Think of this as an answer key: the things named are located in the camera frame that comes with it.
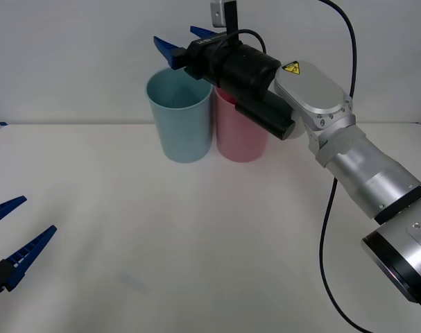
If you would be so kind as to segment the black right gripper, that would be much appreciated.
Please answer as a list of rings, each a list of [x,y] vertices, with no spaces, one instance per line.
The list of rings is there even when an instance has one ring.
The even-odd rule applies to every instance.
[[[238,42],[226,40],[226,33],[190,26],[198,37],[187,49],[168,43],[156,36],[153,42],[172,69],[181,69],[196,79],[213,85],[236,85]]]

